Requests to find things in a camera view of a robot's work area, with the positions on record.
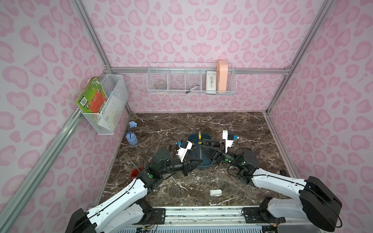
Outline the teal plastic storage box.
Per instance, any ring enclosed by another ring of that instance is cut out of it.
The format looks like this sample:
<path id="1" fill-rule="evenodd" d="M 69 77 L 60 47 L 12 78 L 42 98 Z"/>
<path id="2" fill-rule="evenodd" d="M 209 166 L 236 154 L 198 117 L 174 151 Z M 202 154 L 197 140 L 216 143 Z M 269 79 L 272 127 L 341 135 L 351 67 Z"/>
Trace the teal plastic storage box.
<path id="1" fill-rule="evenodd" d="M 191 134 L 188 136 L 187 140 L 192 142 L 192 148 L 187 152 L 187 155 L 203 160 L 202 164 L 198 166 L 197 169 L 209 169 L 213 165 L 213 161 L 208 157 L 211 151 L 200 148 L 200 144 L 198 143 L 199 134 Z"/>

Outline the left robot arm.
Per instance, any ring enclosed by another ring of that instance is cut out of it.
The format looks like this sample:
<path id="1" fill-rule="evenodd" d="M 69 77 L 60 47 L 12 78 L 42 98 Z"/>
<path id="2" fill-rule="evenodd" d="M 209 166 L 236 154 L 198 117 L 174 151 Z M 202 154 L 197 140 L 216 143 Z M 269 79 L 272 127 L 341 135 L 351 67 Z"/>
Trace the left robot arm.
<path id="1" fill-rule="evenodd" d="M 114 233 L 122 227 L 141 221 L 150 212 L 150 207 L 143 198 L 163 182 L 163 175 L 181 171 L 187 176 L 202 162 L 199 158 L 187 156 L 172 159 L 168 149 L 159 149 L 149 165 L 123 190 L 88 211 L 75 211 L 66 232 Z"/>

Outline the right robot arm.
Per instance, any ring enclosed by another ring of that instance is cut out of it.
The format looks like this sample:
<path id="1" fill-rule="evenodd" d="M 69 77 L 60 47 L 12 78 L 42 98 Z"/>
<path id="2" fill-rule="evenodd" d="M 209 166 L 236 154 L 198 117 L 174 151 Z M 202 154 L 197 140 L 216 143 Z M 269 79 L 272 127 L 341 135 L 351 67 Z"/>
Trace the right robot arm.
<path id="1" fill-rule="evenodd" d="M 250 148 L 240 147 L 230 151 L 225 142 L 209 139 L 202 139 L 196 145 L 214 163 L 224 162 L 234 167 L 237 170 L 235 177 L 242 183 L 287 196 L 287 201 L 272 198 L 264 202 L 265 212 L 272 217 L 309 220 L 327 232 L 342 227 L 342 201 L 319 178 L 296 179 L 261 169 L 257 156 Z"/>

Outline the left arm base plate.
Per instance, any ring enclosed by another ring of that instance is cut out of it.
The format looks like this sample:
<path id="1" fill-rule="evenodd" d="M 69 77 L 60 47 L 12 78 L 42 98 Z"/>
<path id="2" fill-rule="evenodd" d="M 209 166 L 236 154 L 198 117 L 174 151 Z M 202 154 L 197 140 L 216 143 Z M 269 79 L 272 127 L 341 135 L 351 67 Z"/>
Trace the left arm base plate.
<path id="1" fill-rule="evenodd" d="M 144 214 L 142 219 L 137 225 L 149 225 L 155 221 L 158 225 L 165 224 L 166 209 L 165 208 L 153 208 Z"/>

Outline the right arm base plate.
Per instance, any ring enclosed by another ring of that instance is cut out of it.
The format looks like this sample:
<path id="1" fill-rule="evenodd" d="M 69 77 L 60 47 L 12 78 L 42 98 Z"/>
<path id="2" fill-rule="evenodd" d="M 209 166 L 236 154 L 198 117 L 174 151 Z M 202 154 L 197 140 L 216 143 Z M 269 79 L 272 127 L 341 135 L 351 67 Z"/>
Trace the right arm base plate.
<path id="1" fill-rule="evenodd" d="M 246 223 L 269 223 L 282 224 L 286 223 L 284 217 L 274 217 L 269 211 L 260 207 L 245 207 L 241 210 Z"/>

